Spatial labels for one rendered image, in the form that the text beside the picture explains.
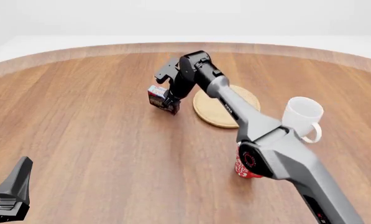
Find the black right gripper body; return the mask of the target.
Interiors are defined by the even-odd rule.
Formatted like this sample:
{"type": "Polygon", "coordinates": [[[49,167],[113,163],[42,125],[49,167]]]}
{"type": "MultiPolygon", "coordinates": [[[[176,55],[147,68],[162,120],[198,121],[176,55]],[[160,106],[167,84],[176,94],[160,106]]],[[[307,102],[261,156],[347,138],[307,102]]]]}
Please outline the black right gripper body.
{"type": "Polygon", "coordinates": [[[167,90],[165,92],[165,102],[166,103],[176,103],[176,102],[179,102],[181,100],[181,98],[175,96],[172,91],[170,90],[167,90]]]}

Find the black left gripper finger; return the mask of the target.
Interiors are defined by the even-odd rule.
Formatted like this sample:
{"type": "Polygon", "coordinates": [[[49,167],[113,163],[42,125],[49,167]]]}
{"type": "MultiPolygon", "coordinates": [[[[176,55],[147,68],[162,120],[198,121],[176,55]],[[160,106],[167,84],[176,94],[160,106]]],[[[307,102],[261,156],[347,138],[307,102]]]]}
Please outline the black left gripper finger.
{"type": "Polygon", "coordinates": [[[30,205],[29,185],[33,162],[22,156],[8,177],[0,184],[0,201],[14,200],[30,205]]]}

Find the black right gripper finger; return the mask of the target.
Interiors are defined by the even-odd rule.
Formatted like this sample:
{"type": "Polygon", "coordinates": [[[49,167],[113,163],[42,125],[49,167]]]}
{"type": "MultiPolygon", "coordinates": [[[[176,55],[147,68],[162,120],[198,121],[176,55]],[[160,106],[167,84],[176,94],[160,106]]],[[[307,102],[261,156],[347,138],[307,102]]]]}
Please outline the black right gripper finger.
{"type": "Polygon", "coordinates": [[[168,111],[171,115],[176,115],[177,112],[180,110],[180,100],[165,100],[163,105],[165,106],[164,109],[168,111]]]}

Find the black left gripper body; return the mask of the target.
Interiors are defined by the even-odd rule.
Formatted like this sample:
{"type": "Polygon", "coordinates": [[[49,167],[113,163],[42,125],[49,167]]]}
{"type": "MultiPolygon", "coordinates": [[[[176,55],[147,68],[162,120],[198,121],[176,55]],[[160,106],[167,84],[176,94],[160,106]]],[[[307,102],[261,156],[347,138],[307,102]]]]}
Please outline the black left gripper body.
{"type": "Polygon", "coordinates": [[[0,205],[0,222],[23,221],[28,211],[29,205],[26,203],[4,199],[0,205]]]}

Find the chocolate pudding box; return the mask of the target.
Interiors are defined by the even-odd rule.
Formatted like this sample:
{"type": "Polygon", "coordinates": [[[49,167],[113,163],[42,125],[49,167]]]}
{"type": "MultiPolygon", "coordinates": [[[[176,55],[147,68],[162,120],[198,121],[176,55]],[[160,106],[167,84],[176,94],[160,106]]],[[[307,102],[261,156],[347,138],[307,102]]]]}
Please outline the chocolate pudding box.
{"type": "Polygon", "coordinates": [[[167,89],[164,87],[160,87],[157,85],[151,85],[147,91],[148,97],[149,97],[149,102],[152,106],[155,106],[161,110],[164,110],[164,105],[163,102],[165,101],[165,92],[167,89]]]}

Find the round tan wooden plate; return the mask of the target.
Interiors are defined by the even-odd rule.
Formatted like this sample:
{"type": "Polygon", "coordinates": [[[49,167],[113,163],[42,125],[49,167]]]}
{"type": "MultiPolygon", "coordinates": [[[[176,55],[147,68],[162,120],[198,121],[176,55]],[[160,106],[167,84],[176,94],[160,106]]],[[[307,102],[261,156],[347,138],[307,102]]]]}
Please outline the round tan wooden plate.
{"type": "MultiPolygon", "coordinates": [[[[230,85],[230,88],[240,95],[248,104],[260,111],[260,102],[249,90],[237,85],[230,85]]],[[[206,123],[215,127],[236,129],[238,124],[227,113],[219,100],[210,98],[203,90],[199,90],[193,98],[193,109],[195,113],[206,123]]]]}

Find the red mug with white pattern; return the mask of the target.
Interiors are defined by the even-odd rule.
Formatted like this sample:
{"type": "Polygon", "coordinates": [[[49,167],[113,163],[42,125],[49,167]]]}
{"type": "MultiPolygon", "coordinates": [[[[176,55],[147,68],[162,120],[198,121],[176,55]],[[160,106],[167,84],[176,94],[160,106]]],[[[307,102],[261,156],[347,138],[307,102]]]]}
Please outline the red mug with white pattern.
{"type": "Polygon", "coordinates": [[[234,167],[235,172],[237,173],[237,175],[239,175],[239,177],[242,177],[243,179],[253,179],[253,178],[260,179],[260,178],[262,178],[263,176],[261,176],[261,175],[256,175],[255,173],[251,173],[248,169],[246,169],[246,167],[241,162],[240,157],[239,157],[239,146],[240,146],[240,144],[241,144],[241,142],[237,143],[236,163],[235,163],[235,167],[234,167]]]}

